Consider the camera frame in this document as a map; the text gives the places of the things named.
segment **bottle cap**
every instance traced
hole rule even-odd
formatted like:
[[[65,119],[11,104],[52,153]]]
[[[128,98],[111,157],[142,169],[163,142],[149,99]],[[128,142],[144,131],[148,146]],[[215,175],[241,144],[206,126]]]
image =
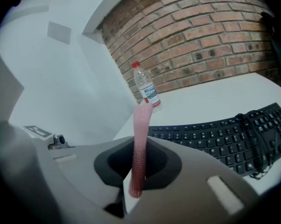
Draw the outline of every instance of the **bottle cap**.
[[[134,62],[134,63],[131,64],[132,68],[136,68],[138,66],[140,66],[140,62]]]

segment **flexible keyboard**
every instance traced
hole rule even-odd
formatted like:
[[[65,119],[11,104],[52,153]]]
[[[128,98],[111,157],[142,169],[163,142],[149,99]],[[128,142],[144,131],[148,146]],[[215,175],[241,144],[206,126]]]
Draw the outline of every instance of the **flexible keyboard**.
[[[245,117],[245,121],[236,116],[193,125],[150,126],[148,135],[199,149],[246,176],[281,157],[281,108],[274,103]]]

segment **plastic water bottle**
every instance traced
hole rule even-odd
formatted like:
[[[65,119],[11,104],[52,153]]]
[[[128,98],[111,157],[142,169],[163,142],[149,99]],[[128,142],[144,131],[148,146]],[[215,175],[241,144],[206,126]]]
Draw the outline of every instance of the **plastic water bottle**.
[[[150,75],[141,67],[139,62],[134,62],[131,67],[134,69],[134,80],[136,86],[139,88],[146,103],[150,102],[153,104],[154,112],[160,111],[161,102]]]

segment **white table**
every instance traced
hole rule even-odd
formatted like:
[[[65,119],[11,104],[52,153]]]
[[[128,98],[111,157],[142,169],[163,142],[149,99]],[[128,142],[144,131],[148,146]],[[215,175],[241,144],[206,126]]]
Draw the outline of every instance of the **white table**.
[[[281,107],[281,87],[256,74],[217,80],[160,94],[162,110],[153,113],[151,126],[188,125],[231,118],[277,102]],[[133,136],[133,116],[114,140]],[[244,179],[260,195],[281,181],[281,158],[257,181]]]

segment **bottle label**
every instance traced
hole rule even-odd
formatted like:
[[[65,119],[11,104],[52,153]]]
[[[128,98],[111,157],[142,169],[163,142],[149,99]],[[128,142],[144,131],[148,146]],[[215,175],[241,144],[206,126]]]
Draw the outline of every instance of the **bottle label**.
[[[154,84],[151,84],[147,88],[141,89],[140,92],[143,98],[148,98],[149,102],[152,104],[155,104],[159,101],[159,97]]]

